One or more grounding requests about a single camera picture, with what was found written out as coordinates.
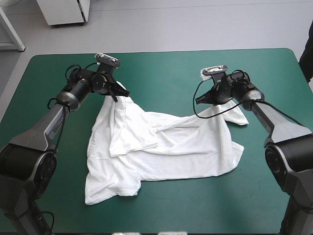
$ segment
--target black cable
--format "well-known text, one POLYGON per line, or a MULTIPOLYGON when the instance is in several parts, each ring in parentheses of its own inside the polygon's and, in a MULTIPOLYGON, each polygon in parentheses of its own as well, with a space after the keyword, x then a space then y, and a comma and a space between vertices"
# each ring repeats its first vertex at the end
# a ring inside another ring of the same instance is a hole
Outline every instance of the black cable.
POLYGON ((53 226, 54 226, 54 214, 50 211, 42 211, 42 214, 50 214, 52 216, 52 222, 50 226, 50 235, 52 234, 53 226))
POLYGON ((214 114, 214 115, 208 116, 208 117, 201 117, 201 116, 199 116, 199 115, 197 114, 197 112, 196 112, 196 108, 195 108, 195 97, 196 97, 197 91, 198 91, 198 89, 199 89, 199 87, 200 87, 200 85, 201 85, 202 83, 203 83, 203 81, 202 81, 201 83, 199 83, 199 85, 198 85, 198 87, 197 87, 197 89, 196 89, 196 91, 195 91, 195 93, 194 93, 193 100, 192 100, 194 113, 195 113, 195 115, 196 115, 197 117, 199 117, 199 118, 203 118, 203 119, 213 118, 213 117, 216 117, 216 116, 221 115, 221 114, 223 114, 223 113, 226 113, 226 112, 228 112, 228 111, 230 111, 230 110, 236 108, 237 106, 239 106, 239 105, 241 105, 241 104, 243 104, 243 103, 251 102, 251 103, 262 103, 262 104, 266 104, 266 105, 272 107, 274 110, 276 110, 276 111, 279 112, 280 114, 282 114, 282 115, 288 117, 289 119, 291 119, 292 121, 294 121, 294 122, 297 123, 298 125, 304 126, 304 125, 303 125, 302 123, 300 123, 297 119, 295 119, 295 118, 289 116, 288 114, 284 113, 283 111, 279 110, 278 108, 276 108, 276 107, 275 107, 274 105, 272 105, 271 103, 268 103, 268 102, 266 102, 266 101, 264 101, 264 100, 259 100, 259 99, 250 99, 250 100, 242 101, 242 102, 239 102, 238 104, 236 104, 235 106, 231 107, 230 109, 224 110, 223 112, 220 112, 220 113, 218 113, 218 114, 214 114))
POLYGON ((68 108, 68 112, 70 112, 70 106, 68 105, 68 102, 62 102, 62 101, 60 101, 60 100, 58 100, 58 99, 56 99, 56 98, 51 98, 51 99, 49 100, 48 105, 47 105, 48 109, 51 109, 51 108, 50 108, 50 103, 51 103, 51 101, 53 101, 53 100, 56 100, 56 103, 57 103, 57 104, 61 104, 61 105, 63 106, 63 107, 62 107, 63 119, 62 119, 61 129, 60 129, 60 133, 59 133, 57 142, 56 142, 56 144, 55 144, 55 147, 54 147, 54 150, 53 150, 53 152, 52 152, 52 155, 50 155, 50 159, 49 159, 49 162, 48 162, 47 166, 50 165, 51 160, 53 159, 54 155, 56 154, 56 151, 57 151, 57 149, 58 149, 59 143, 60 143, 60 141, 61 141, 61 136, 62 136, 62 133, 63 133, 63 129, 64 129, 64 125, 65 125, 65 120, 66 120, 66 117, 67 117, 67 110, 66 110, 66 108, 68 108))
POLYGON ((69 79, 68 79, 68 77, 67 77, 67 72, 68 72, 71 68, 73 68, 73 67, 78 67, 79 69, 81 69, 81 67, 80 67, 79 64, 73 64, 73 65, 69 66, 69 67, 67 68, 67 70, 65 71, 65 79, 67 80, 67 82, 69 82, 69 79))
POLYGON ((85 69, 88 69, 91 65, 96 65, 96 64, 97 64, 97 62, 91 63, 90 65, 87 65, 87 66, 85 67, 85 69))

